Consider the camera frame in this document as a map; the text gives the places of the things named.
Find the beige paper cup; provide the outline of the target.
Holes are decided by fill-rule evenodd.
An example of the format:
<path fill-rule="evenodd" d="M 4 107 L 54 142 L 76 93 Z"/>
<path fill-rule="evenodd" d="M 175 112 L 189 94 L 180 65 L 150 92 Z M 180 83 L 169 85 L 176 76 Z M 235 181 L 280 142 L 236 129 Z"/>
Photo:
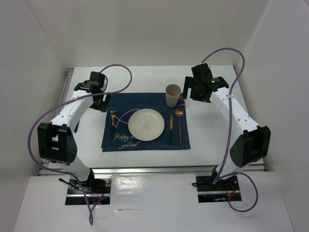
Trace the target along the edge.
<path fill-rule="evenodd" d="M 176 84 L 170 84 L 166 87 L 166 104 L 168 107 L 175 107 L 181 94 L 181 88 Z"/>

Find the dark blue cloth placemat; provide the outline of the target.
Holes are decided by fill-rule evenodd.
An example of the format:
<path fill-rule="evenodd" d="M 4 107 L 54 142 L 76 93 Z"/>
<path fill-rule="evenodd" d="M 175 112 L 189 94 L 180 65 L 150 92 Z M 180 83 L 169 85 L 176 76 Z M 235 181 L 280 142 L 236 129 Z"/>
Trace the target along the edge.
<path fill-rule="evenodd" d="M 116 109 L 114 119 L 114 138 L 110 138 L 112 118 L 111 110 Z M 140 109 L 156 110 L 164 119 L 163 133 L 155 140 L 144 142 L 134 138 L 128 129 L 128 121 L 133 113 Z M 173 143 L 169 144 L 169 114 L 173 114 Z M 186 115 L 181 118 L 182 143 L 179 138 L 179 119 L 175 115 L 175 108 L 166 105 L 165 93 L 119 93 L 111 96 L 102 139 L 103 152 L 118 152 L 131 150 L 187 150 L 190 141 Z"/>

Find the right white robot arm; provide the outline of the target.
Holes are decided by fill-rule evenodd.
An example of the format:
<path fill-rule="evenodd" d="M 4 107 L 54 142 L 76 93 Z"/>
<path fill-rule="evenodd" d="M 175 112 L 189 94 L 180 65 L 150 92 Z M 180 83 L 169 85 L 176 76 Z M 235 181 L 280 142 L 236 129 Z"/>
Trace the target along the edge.
<path fill-rule="evenodd" d="M 211 176 L 212 187 L 222 189 L 243 167 L 267 156 L 271 131 L 248 115 L 224 78 L 213 77 L 208 64 L 191 70 L 193 75 L 185 78 L 183 97 L 213 104 L 229 124 L 222 164 L 212 170 Z"/>

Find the gold knife green handle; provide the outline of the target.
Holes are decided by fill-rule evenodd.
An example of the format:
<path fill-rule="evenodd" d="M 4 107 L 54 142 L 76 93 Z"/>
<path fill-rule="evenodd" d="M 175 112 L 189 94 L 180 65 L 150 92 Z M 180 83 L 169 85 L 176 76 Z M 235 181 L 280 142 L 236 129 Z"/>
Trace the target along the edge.
<path fill-rule="evenodd" d="M 169 144 L 173 143 L 173 114 L 169 114 Z"/>

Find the copper spoon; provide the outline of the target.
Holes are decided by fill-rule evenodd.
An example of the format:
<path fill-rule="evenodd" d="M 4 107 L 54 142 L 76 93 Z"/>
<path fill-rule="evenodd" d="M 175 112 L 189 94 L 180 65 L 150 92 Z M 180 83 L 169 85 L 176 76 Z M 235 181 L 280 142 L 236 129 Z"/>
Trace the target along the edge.
<path fill-rule="evenodd" d="M 180 144 L 182 143 L 182 126 L 181 126 L 181 118 L 184 115 L 184 110 L 182 108 L 176 108 L 175 115 L 179 119 L 179 138 L 180 138 Z"/>

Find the gold fork green handle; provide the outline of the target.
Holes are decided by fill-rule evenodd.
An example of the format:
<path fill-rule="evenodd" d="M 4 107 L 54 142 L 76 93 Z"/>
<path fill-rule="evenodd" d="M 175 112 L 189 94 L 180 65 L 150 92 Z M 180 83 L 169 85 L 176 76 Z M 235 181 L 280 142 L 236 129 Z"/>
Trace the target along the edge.
<path fill-rule="evenodd" d="M 113 139 L 114 138 L 114 129 L 115 129 L 114 119 L 116 118 L 116 109 L 114 109 L 114 108 L 111 110 L 111 118 L 112 118 L 112 126 L 111 126 L 110 138 Z"/>
<path fill-rule="evenodd" d="M 76 124 L 76 126 L 75 126 L 75 128 L 74 128 L 74 133 L 77 133 L 77 131 L 78 131 L 78 128 L 79 128 L 79 121 L 78 121 L 78 123 Z"/>

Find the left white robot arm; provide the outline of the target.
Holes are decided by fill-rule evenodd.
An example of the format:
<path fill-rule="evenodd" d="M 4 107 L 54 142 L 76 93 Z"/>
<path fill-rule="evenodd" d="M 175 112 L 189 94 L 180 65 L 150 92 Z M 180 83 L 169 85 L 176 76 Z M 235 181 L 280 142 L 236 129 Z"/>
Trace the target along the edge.
<path fill-rule="evenodd" d="M 78 187 L 85 193 L 96 187 L 93 171 L 78 158 L 78 148 L 73 137 L 74 130 L 87 109 L 106 112 L 110 97 L 91 96 L 79 100 L 88 94 L 103 93 L 107 87 L 107 77 L 99 72 L 91 72 L 90 78 L 79 83 L 71 99 L 56 117 L 49 123 L 40 123 L 37 128 L 39 155 L 41 158 L 60 165 L 64 171 L 78 177 Z"/>

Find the cream round plate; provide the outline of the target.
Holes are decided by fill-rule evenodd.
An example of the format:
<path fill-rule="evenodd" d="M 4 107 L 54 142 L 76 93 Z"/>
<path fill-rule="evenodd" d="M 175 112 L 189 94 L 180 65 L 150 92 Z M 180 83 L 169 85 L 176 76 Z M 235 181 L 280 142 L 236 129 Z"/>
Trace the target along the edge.
<path fill-rule="evenodd" d="M 144 142 L 157 139 L 164 131 L 165 122 L 160 113 L 153 109 L 140 109 L 128 121 L 131 135 Z"/>

